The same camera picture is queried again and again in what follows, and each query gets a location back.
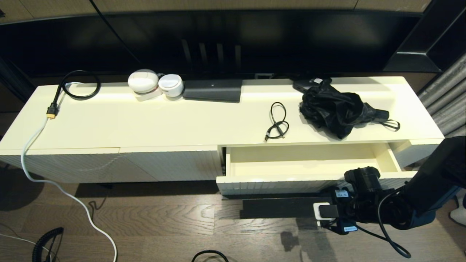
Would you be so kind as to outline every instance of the sticker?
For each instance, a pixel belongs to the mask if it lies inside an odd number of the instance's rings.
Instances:
[[[346,190],[335,190],[336,197],[349,197],[348,192]]]
[[[357,231],[357,227],[345,227],[343,230],[345,232]]]

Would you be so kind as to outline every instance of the drawer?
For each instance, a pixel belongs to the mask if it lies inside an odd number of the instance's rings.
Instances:
[[[344,173],[373,166],[382,187],[396,188],[416,172],[402,172],[388,143],[228,147],[222,195],[311,193],[349,186]]]

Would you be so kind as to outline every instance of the wooden floor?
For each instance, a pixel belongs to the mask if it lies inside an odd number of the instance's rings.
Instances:
[[[405,261],[388,243],[363,232],[346,236],[317,228],[307,219],[239,219],[240,200],[222,200],[214,182],[64,185],[85,203],[94,201],[94,222],[115,240],[119,262],[190,262],[204,249],[223,252],[231,262]],[[450,201],[426,226],[389,228],[392,238],[419,262],[465,262],[466,227],[448,213]],[[108,239],[89,224],[82,206],[50,185],[35,184],[22,170],[1,174],[0,233],[36,242],[64,227],[60,262],[110,262]],[[364,225],[380,233],[377,225]],[[0,236],[0,261],[31,261],[33,245]],[[222,262],[202,255],[198,262]]]

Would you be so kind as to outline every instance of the curtain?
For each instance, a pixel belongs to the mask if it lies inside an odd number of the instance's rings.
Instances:
[[[466,53],[425,88],[419,99],[446,138],[466,135]]]

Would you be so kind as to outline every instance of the white round device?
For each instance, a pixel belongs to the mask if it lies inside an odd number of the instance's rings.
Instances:
[[[183,92],[183,80],[179,75],[169,74],[160,78],[158,86],[168,97],[177,97]]]
[[[130,75],[128,85],[136,93],[148,93],[157,87],[158,76],[150,69],[140,69]]]

